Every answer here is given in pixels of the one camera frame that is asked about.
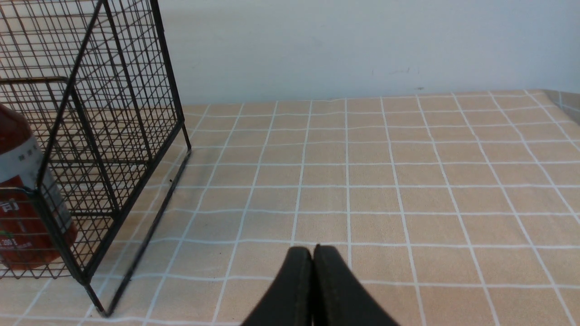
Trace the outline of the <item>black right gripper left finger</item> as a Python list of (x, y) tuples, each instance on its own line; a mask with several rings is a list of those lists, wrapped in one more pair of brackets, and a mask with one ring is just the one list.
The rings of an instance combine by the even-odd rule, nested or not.
[(243, 326), (310, 326), (313, 261), (310, 251), (292, 246), (266, 293)]

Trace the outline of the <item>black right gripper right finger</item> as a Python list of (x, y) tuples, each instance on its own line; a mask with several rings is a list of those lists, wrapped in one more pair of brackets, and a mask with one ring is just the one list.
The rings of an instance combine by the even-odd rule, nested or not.
[(317, 245), (313, 255), (315, 326), (397, 326), (354, 276), (334, 246)]

